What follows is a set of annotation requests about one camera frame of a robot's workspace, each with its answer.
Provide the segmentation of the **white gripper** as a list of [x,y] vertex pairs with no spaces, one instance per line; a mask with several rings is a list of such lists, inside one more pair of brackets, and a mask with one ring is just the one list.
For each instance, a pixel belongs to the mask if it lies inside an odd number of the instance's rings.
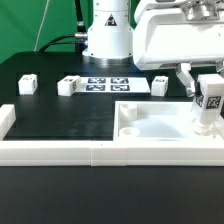
[[177,64],[176,76],[186,95],[195,95],[195,81],[189,63],[216,62],[224,71],[224,12],[217,21],[185,19],[180,8],[149,10],[137,22],[133,34],[133,60],[140,70],[154,70]]

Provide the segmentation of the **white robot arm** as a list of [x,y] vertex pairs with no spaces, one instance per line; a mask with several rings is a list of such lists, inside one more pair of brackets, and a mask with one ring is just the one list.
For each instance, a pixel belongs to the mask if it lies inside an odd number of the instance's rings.
[[140,0],[133,60],[141,70],[174,66],[189,97],[193,66],[224,62],[224,0]]

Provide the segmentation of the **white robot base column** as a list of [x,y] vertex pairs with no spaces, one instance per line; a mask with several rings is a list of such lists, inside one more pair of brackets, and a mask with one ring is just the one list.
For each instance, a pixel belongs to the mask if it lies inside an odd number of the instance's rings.
[[93,0],[93,23],[87,32],[86,62],[122,65],[133,61],[131,0]]

